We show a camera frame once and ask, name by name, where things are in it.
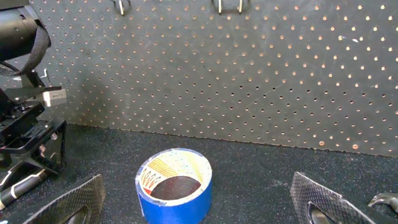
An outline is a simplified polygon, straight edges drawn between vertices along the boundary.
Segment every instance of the blue tape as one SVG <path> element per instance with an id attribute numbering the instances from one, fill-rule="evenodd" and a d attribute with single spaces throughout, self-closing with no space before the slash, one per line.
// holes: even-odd
<path id="1" fill-rule="evenodd" d="M 175 203 L 173 205 L 167 205 L 167 202 L 163 200 L 156 200 L 156 198 L 149 196 L 146 192 L 143 191 L 139 180 L 141 178 L 141 172 L 145 167 L 145 165 L 148 164 L 157 156 L 172 150 L 189 151 L 204 158 L 204 156 L 201 155 L 199 152 L 193 151 L 191 149 L 169 149 L 152 156 L 140 167 L 136 177 L 136 189 L 141 204 L 142 214 L 149 224 L 198 223 L 205 217 L 211 206 L 211 177 L 209 179 L 206 189 L 201 194 L 199 194 L 195 198 L 192 198 L 190 201 L 181 203 L 179 205 L 176 205 Z"/>

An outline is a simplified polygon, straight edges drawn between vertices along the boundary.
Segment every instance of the perforated panel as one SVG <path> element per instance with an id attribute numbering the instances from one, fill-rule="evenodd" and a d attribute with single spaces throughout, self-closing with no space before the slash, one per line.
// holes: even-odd
<path id="1" fill-rule="evenodd" d="M 52 39 L 38 70 L 68 90 L 42 118 L 398 155 L 395 1 L 238 4 L 32 1 Z"/>

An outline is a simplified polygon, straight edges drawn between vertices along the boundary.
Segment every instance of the blue painter's tape roll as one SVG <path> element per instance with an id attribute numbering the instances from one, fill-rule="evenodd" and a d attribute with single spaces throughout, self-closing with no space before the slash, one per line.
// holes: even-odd
<path id="1" fill-rule="evenodd" d="M 136 175 L 143 216 L 150 224 L 200 222 L 211 205 L 211 176 L 210 163 L 194 150 L 169 149 L 152 156 Z M 197 184 L 179 190 L 190 185 L 182 179 Z"/>

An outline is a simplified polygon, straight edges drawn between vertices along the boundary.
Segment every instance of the wire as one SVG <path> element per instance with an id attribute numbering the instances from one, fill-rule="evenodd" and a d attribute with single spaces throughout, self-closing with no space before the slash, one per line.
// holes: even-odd
<path id="1" fill-rule="evenodd" d="M 18 68 L 14 67 L 14 66 L 11 65 L 10 63 L 7 63 L 7 62 L 0 62 L 0 65 L 4 66 L 4 67 L 6 67 L 6 68 L 9 68 L 9 69 L 11 69 L 11 70 L 14 71 L 14 72 L 20 72 L 20 70 L 19 70 Z"/>

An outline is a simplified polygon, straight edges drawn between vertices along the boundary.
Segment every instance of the speckled black tabletop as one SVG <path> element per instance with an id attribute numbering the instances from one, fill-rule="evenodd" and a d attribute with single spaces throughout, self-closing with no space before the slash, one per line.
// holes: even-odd
<path id="1" fill-rule="evenodd" d="M 213 168 L 213 203 L 203 223 L 297 223 L 289 192 L 295 171 L 311 173 L 364 204 L 378 193 L 398 189 L 398 162 L 390 157 L 69 125 L 67 168 L 1 216 L 14 215 L 88 174 L 100 173 L 106 189 L 101 223 L 145 223 L 134 185 L 136 172 L 150 156 L 173 147 L 202 153 Z"/>

